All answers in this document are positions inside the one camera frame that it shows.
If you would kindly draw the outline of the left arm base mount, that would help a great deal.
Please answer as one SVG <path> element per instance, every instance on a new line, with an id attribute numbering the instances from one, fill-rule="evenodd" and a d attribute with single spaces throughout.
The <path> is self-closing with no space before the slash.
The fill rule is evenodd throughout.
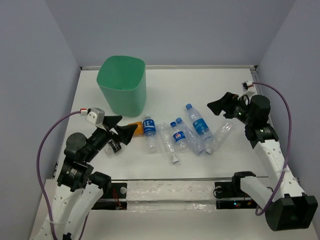
<path id="1" fill-rule="evenodd" d="M 113 181 L 108 193 L 93 205 L 92 210 L 126 210 L 128 184 L 125 181 Z"/>

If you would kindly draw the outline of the clear crushed white cap bottle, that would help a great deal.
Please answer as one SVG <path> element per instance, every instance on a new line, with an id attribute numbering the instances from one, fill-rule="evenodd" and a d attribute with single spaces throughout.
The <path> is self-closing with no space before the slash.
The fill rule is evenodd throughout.
<path id="1" fill-rule="evenodd" d="M 177 164 L 179 162 L 179 159 L 177 156 L 177 151 L 174 147 L 173 136 L 171 135 L 171 131 L 169 130 L 168 125 L 165 122 L 161 122 L 157 125 L 157 130 L 160 135 L 160 141 L 169 160 L 173 165 Z"/>

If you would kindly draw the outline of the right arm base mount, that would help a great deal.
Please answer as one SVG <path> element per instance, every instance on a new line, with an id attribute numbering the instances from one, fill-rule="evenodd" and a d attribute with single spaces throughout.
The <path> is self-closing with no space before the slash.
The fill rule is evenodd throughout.
<path id="1" fill-rule="evenodd" d="M 231 181 L 217 181 L 212 192 L 217 210 L 255 209 L 257 203 L 246 193 L 234 189 Z"/>

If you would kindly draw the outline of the blue label white cap bottle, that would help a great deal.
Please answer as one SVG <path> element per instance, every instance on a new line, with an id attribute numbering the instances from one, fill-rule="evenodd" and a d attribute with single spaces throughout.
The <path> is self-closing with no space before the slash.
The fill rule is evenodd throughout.
<path id="1" fill-rule="evenodd" d="M 148 151 L 156 153 L 158 150 L 156 124 L 149 114 L 144 115 L 142 126 Z"/>

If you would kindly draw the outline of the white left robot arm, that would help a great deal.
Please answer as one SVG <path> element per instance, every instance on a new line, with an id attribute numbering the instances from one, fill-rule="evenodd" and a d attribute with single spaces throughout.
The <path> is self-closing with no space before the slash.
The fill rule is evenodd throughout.
<path id="1" fill-rule="evenodd" d="M 137 124 L 119 126 L 121 115 L 106 116 L 98 108 L 82 108 L 77 113 L 96 127 L 87 138 L 76 132 L 66 140 L 64 161 L 56 181 L 53 200 L 49 200 L 40 176 L 38 182 L 47 206 L 45 218 L 36 240 L 81 239 L 89 212 L 112 188 L 109 175 L 94 171 L 90 162 L 107 145 L 128 145 Z"/>

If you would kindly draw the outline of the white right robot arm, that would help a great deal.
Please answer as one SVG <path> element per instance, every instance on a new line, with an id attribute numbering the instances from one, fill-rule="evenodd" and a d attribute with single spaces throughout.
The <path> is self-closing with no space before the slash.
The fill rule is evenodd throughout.
<path id="1" fill-rule="evenodd" d="M 224 112 L 227 119 L 236 118 L 245 125 L 247 140 L 267 173 L 270 189 L 264 186 L 251 171 L 234 173 L 227 193 L 217 193 L 218 198 L 248 196 L 261 209 L 272 231 L 307 229 L 318 208 L 313 195 L 307 195 L 293 176 L 281 151 L 278 135 L 268 123 L 270 100 L 260 94 L 251 98 L 227 92 L 221 99 L 207 107 L 218 116 Z"/>

